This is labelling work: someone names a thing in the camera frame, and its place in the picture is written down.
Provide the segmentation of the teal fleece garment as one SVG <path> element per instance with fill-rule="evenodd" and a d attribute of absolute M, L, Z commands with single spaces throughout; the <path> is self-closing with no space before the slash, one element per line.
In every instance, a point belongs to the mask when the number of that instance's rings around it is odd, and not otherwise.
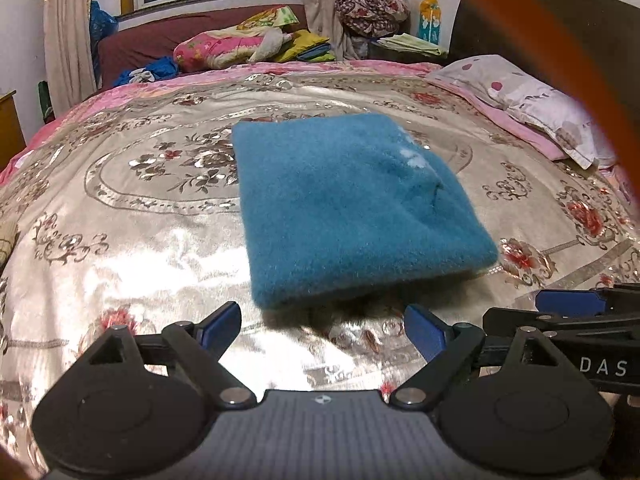
<path fill-rule="evenodd" d="M 257 307 L 359 295 L 497 260 L 456 175 L 392 118 L 239 122 L 231 142 Z"/>

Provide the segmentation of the yellow blue folded clothes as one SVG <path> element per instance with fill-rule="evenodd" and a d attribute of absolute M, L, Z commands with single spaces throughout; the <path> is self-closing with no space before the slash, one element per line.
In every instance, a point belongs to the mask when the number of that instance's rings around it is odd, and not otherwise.
<path fill-rule="evenodd" d="M 284 36 L 285 42 L 272 62 L 284 63 L 290 61 L 309 62 L 320 56 L 332 52 L 329 38 L 318 36 L 307 29 L 299 29 Z"/>

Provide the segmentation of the silver floral bedspread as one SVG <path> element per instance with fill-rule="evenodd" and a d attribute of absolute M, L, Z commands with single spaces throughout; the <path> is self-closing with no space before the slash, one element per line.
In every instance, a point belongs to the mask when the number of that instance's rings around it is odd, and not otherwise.
<path fill-rule="evenodd" d="M 381 113 L 441 157 L 497 243 L 498 262 L 459 284 L 379 292 L 289 318 L 260 312 L 231 129 L 241 120 Z M 37 403 L 114 324 L 139 334 L 242 309 L 224 366 L 250 388 L 390 393 L 423 365 L 407 302 L 450 323 L 533 307 L 543 287 L 639 277 L 631 206 L 602 177 L 546 159 L 424 75 L 258 70 L 122 87 L 76 107 L 1 189 L 1 443 L 46 470 Z"/>

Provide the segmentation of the white heart-print pillow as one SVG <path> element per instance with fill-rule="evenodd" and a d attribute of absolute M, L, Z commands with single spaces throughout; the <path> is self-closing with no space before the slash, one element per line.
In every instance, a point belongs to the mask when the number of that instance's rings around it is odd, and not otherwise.
<path fill-rule="evenodd" d="M 553 141 L 582 169 L 616 164 L 611 144 L 576 100 L 526 73 L 506 58 L 483 54 L 428 74 L 432 84 L 477 98 Z"/>

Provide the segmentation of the dark wooden headboard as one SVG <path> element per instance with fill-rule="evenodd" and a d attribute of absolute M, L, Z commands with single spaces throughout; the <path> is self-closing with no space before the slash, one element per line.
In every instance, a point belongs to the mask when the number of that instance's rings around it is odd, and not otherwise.
<path fill-rule="evenodd" d="M 608 90 L 639 125 L 639 8 L 622 0 L 509 0 L 518 14 L 518 27 L 544 44 L 544 50 L 572 40 L 594 67 Z M 460 0 L 449 43 L 448 61 L 481 54 L 498 54 L 548 84 L 549 62 L 537 62 L 529 48 L 514 42 L 476 0 Z"/>

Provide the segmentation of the wooden side desk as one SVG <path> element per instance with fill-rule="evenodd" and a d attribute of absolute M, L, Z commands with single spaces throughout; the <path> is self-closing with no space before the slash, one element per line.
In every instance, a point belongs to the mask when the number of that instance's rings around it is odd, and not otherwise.
<path fill-rule="evenodd" d="M 0 99 L 0 169 L 9 165 L 10 160 L 26 148 L 25 139 L 14 103 L 15 91 L 4 94 Z"/>

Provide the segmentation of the blue white crumpled garment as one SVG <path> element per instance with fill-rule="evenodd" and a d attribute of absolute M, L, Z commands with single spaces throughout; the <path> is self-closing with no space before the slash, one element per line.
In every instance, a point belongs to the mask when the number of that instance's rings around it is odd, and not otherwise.
<path fill-rule="evenodd" d="M 179 67 L 171 56 L 163 56 L 152 63 L 134 70 L 124 70 L 113 82 L 112 87 L 125 84 L 149 84 L 175 78 L 179 75 Z"/>

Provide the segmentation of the light green folded cloth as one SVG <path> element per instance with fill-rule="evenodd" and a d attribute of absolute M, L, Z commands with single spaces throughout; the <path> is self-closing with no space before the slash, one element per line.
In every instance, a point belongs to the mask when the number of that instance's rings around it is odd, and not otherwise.
<path fill-rule="evenodd" d="M 446 49 L 439 47 L 427 40 L 409 34 L 400 34 L 384 38 L 378 38 L 376 44 L 380 47 L 396 52 L 420 54 L 425 56 L 446 56 Z"/>

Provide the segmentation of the folded pink yellow quilt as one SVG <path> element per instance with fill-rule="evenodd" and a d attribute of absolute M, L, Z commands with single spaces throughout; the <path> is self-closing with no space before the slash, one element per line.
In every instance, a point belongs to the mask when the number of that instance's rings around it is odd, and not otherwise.
<path fill-rule="evenodd" d="M 178 44 L 172 58 L 183 73 L 268 61 L 292 40 L 290 28 L 298 24 L 289 6 L 276 6 L 240 24 L 199 32 Z"/>

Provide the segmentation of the yellow teal decorated board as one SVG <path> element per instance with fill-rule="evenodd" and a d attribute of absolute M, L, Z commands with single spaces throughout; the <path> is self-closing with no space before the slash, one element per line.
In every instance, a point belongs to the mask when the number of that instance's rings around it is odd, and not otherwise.
<path fill-rule="evenodd" d="M 418 37 L 431 44 L 439 44 L 441 19 L 442 10 L 438 0 L 422 0 L 419 6 Z"/>

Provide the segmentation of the left beige curtain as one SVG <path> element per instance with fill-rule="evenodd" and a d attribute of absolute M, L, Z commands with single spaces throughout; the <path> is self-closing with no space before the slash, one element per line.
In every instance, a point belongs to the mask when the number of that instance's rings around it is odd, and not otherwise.
<path fill-rule="evenodd" d="M 91 56 L 92 0 L 43 0 L 44 57 L 55 116 L 96 91 Z"/>

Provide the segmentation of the blue plastic bag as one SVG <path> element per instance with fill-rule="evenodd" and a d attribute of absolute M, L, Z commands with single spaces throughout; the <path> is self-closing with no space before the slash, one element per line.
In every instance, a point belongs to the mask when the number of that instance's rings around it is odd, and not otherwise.
<path fill-rule="evenodd" d="M 118 21 L 104 11 L 96 0 L 90 3 L 89 35 L 94 78 L 100 79 L 99 43 L 118 31 Z"/>

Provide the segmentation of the dark floral bundled blanket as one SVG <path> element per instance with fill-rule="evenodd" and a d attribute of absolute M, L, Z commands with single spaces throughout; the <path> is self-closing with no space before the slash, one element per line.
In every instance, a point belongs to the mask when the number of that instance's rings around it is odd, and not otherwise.
<path fill-rule="evenodd" d="M 397 34 L 410 18 L 406 0 L 335 0 L 334 10 L 343 26 L 369 39 Z"/>

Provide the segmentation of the green bottle by wall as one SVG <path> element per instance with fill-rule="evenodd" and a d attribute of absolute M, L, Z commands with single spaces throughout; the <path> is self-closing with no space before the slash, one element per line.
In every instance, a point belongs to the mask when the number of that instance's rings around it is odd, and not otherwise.
<path fill-rule="evenodd" d="M 42 80 L 37 84 L 38 100 L 41 110 L 42 121 L 45 124 L 55 120 L 55 114 L 51 102 L 50 91 L 47 81 Z"/>

